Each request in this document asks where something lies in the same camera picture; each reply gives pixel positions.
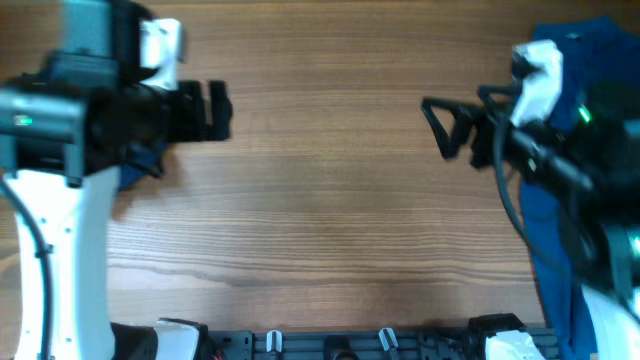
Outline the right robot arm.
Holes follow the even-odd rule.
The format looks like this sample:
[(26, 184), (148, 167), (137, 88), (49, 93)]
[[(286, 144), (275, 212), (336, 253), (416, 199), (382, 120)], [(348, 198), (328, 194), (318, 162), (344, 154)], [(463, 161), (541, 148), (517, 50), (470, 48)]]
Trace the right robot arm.
[[(481, 103), (426, 97), (421, 110), (441, 155), (472, 148), (475, 168), (492, 167), (507, 216), (530, 250), (584, 293), (598, 355), (639, 356), (639, 89), (599, 82), (583, 93), (566, 135), (545, 101), (523, 88), (482, 86)], [(506, 189), (505, 165), (559, 203), (562, 266), (533, 244)]]

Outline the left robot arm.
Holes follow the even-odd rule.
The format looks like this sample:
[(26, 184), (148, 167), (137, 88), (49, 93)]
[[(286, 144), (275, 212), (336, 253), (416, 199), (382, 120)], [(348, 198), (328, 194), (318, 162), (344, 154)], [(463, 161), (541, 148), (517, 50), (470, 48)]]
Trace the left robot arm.
[(217, 359), (208, 327), (111, 320), (107, 235), (122, 174), (175, 142), (224, 141), (221, 81), (182, 80), (187, 34), (133, 1), (67, 1), (60, 46), (1, 85), (1, 191), (19, 241), (18, 359)]

